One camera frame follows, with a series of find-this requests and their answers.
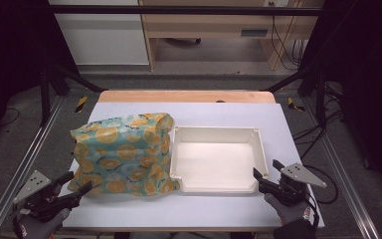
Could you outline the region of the person's left hand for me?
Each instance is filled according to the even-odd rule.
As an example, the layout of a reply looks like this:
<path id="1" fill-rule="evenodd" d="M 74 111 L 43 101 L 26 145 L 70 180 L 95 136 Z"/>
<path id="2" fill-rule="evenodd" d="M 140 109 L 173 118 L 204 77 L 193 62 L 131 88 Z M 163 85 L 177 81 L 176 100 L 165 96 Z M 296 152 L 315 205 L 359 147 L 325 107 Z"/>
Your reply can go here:
<path id="1" fill-rule="evenodd" d="M 52 239 L 53 234 L 59 230 L 63 222 L 69 217 L 71 210 L 61 210 L 48 222 L 41 222 L 30 215 L 17 215 L 15 217 L 14 233 L 18 239 Z"/>

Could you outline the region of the black chair base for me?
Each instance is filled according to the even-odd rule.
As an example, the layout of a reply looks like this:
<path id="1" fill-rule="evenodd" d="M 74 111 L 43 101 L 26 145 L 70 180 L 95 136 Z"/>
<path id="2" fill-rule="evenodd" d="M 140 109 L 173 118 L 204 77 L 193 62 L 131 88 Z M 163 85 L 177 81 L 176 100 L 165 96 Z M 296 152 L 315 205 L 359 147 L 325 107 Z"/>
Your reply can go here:
<path id="1" fill-rule="evenodd" d="M 167 43 L 178 46 L 188 46 L 188 45 L 199 45 L 201 44 L 202 39 L 177 39 L 177 38 L 165 38 Z"/>

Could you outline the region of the white plastic tray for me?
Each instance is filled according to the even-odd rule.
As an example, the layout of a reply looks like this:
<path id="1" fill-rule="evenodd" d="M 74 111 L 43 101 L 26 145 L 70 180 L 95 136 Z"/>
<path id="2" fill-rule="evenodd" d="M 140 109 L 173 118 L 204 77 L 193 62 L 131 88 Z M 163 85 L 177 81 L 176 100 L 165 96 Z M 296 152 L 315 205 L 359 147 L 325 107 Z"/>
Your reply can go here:
<path id="1" fill-rule="evenodd" d="M 270 177 L 256 127 L 178 126 L 173 132 L 170 177 L 186 193 L 252 193 L 256 168 Z"/>

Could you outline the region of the black horizontal frame bar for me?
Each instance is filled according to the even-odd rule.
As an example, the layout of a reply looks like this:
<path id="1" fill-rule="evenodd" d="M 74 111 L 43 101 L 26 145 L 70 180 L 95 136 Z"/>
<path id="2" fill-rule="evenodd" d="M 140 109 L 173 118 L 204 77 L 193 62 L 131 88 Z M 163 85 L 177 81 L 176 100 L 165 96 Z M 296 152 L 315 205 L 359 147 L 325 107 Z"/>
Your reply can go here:
<path id="1" fill-rule="evenodd" d="M 318 8 L 220 6 L 50 5 L 48 9 L 61 14 L 319 16 L 323 13 Z"/>

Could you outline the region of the person's right hand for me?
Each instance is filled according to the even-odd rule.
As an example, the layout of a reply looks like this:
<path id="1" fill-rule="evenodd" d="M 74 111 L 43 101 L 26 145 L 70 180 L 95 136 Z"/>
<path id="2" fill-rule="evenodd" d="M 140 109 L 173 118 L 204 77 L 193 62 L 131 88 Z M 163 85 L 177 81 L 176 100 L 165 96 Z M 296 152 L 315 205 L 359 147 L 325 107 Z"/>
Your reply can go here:
<path id="1" fill-rule="evenodd" d="M 277 212 L 282 226 L 294 223 L 299 220 L 310 222 L 311 208 L 306 202 L 297 205 L 286 206 L 280 203 L 272 194 L 266 193 L 264 199 Z"/>

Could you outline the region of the orange print teal bag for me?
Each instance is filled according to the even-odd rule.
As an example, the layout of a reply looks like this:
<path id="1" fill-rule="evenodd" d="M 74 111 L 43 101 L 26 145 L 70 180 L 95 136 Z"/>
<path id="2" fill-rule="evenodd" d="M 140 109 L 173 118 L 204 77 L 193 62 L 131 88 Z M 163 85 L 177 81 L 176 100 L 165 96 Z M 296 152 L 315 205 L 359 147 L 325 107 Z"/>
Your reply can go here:
<path id="1" fill-rule="evenodd" d="M 150 113 L 89 122 L 71 131 L 79 168 L 68 189 L 90 183 L 93 194 L 165 194 L 180 188 L 169 176 L 168 113 Z"/>

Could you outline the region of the yellow black tape marker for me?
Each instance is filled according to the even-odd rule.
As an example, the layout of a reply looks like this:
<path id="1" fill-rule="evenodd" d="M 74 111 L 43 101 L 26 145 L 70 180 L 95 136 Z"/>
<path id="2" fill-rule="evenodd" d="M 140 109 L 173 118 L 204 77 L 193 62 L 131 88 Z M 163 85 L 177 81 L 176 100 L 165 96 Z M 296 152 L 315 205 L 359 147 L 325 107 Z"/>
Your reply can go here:
<path id="1" fill-rule="evenodd" d="M 82 96 L 78 102 L 78 105 L 75 109 L 75 113 L 80 113 L 84 107 L 84 105 L 86 104 L 86 101 L 87 101 L 88 97 L 87 96 Z"/>
<path id="2" fill-rule="evenodd" d="M 287 105 L 288 105 L 288 108 L 291 109 L 291 110 L 296 110 L 296 111 L 299 111 L 299 112 L 305 112 L 305 107 L 296 106 L 294 104 L 292 98 L 287 98 Z"/>

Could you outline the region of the wooden desk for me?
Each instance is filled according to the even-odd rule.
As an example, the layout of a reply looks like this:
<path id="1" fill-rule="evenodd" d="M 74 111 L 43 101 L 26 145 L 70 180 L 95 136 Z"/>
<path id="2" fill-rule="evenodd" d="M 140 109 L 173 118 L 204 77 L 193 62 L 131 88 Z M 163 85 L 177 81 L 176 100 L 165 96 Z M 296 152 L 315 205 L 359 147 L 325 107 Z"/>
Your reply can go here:
<path id="1" fill-rule="evenodd" d="M 137 0 L 141 6 L 222 6 L 322 8 L 325 0 Z M 156 41 L 162 38 L 247 38 L 260 41 L 269 67 L 276 69 L 292 40 L 310 38 L 315 16 L 154 15 L 141 16 L 147 52 L 155 61 Z"/>

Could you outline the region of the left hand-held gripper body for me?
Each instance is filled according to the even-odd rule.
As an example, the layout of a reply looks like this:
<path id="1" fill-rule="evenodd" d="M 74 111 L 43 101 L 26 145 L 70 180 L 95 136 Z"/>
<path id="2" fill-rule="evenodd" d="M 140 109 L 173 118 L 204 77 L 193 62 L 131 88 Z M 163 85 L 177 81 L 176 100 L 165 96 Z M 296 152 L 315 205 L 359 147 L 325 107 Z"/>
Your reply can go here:
<path id="1" fill-rule="evenodd" d="M 21 187 L 13 200 L 16 215 L 30 215 L 41 222 L 53 219 L 62 208 L 61 189 L 56 188 L 56 179 L 49 179 L 35 170 Z"/>

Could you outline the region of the aluminium rail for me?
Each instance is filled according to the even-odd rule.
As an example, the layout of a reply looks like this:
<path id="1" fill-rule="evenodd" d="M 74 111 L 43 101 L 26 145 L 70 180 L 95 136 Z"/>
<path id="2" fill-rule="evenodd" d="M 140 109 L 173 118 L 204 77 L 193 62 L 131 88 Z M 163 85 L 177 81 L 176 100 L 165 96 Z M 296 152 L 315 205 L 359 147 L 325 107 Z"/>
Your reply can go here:
<path id="1" fill-rule="evenodd" d="M 6 187 L 0 199 L 0 226 L 6 218 L 12 206 L 13 199 L 15 198 L 20 186 L 24 183 L 28 172 L 37 158 L 37 155 L 51 130 L 56 117 L 61 109 L 65 97 L 56 96 L 55 101 L 51 107 L 49 118 L 41 125 L 30 143 L 28 150 L 23 156 L 18 168 L 12 176 L 8 186 Z"/>
<path id="2" fill-rule="evenodd" d="M 338 131 L 338 123 L 342 112 L 336 100 L 325 100 L 326 128 L 319 127 L 317 139 L 311 144 L 311 149 L 306 149 L 302 154 L 302 162 L 313 167 L 315 174 L 330 182 L 330 194 L 335 197 L 328 203 L 321 203 L 322 216 L 326 219 L 325 228 L 344 237 L 344 226 L 357 228 L 354 239 L 381 239 L 375 224 L 363 203 L 355 184 L 350 178 L 350 173 L 344 167 L 337 148 L 330 139 L 330 134 Z"/>

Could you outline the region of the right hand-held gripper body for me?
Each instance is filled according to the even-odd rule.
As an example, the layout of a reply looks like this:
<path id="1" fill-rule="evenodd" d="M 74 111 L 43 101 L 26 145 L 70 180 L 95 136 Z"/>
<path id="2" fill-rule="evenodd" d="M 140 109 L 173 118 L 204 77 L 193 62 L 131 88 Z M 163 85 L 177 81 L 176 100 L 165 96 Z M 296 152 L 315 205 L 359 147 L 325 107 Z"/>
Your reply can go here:
<path id="1" fill-rule="evenodd" d="M 279 183 L 268 181 L 259 185 L 259 191 L 272 194 L 280 203 L 286 206 L 297 205 L 307 198 L 307 186 L 314 185 L 325 188 L 326 183 L 318 178 L 300 163 L 294 163 L 279 171 Z"/>

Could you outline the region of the white cabinet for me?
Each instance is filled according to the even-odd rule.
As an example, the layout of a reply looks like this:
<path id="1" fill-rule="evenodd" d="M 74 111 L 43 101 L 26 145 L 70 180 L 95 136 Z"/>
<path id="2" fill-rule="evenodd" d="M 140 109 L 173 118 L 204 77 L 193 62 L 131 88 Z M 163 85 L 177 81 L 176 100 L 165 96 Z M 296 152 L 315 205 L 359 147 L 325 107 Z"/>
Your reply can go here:
<path id="1" fill-rule="evenodd" d="M 147 65 L 139 14 L 56 14 L 77 65 Z"/>

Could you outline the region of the black metal stand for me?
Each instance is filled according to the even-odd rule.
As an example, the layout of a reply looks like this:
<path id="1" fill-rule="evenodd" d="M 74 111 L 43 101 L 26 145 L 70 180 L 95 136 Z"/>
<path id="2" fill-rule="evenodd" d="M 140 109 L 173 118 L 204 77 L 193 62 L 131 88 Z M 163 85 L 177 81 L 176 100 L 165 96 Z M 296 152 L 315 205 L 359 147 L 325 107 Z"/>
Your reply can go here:
<path id="1" fill-rule="evenodd" d="M 324 108 L 325 74 L 320 67 L 310 65 L 301 68 L 284 80 L 281 80 L 278 83 L 267 87 L 264 89 L 264 92 L 274 93 L 299 79 L 302 79 L 302 83 L 300 84 L 297 93 L 301 97 L 307 97 L 313 92 L 313 90 L 316 90 L 315 119 L 321 128 L 326 128 L 326 116 Z"/>
<path id="2" fill-rule="evenodd" d="M 51 117 L 50 87 L 54 88 L 58 96 L 66 96 L 70 92 L 70 87 L 66 83 L 65 78 L 71 79 L 95 93 L 104 92 L 104 88 L 89 82 L 79 73 L 74 73 L 58 64 L 46 65 L 40 74 L 41 126 L 44 126 Z"/>

